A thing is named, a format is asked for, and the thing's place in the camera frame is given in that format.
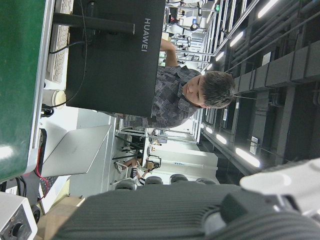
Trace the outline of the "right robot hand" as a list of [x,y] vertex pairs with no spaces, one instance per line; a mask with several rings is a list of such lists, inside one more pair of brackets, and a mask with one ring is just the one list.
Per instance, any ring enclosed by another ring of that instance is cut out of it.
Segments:
[[300,160],[239,185],[173,175],[89,197],[56,240],[317,240],[320,160]]

